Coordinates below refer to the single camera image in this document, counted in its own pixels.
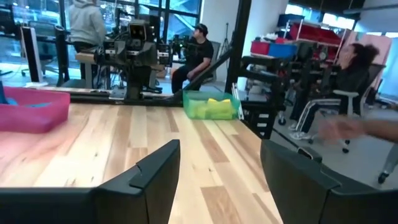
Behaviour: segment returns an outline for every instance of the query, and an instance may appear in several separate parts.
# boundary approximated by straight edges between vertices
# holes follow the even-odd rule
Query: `wood grain surface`
[[[260,139],[239,121],[192,121],[181,108],[71,104],[48,134],[0,133],[0,187],[97,186],[171,139],[181,163],[170,224],[282,223]]]

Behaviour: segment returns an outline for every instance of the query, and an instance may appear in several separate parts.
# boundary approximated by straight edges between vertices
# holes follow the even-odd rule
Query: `green bin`
[[[202,91],[183,93],[184,110],[190,119],[237,119],[240,104],[239,100],[228,93]]]

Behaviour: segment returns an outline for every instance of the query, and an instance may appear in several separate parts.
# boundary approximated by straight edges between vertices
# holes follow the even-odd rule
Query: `gray hoodie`
[[[93,45],[102,45],[104,42],[104,19],[93,0],[73,0],[73,5],[69,7],[69,21],[72,42]]]

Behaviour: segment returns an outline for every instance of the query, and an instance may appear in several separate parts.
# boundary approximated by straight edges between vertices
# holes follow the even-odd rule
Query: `pink plastic tray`
[[[46,133],[68,119],[70,95],[43,90],[4,87],[18,105],[0,104],[0,131]],[[44,107],[30,107],[48,103]]]

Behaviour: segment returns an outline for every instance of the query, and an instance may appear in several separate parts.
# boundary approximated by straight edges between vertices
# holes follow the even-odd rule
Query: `black cap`
[[[202,32],[204,36],[206,36],[209,33],[208,30],[207,30],[207,26],[204,25],[204,24],[196,25],[195,29],[198,29],[200,32]]]

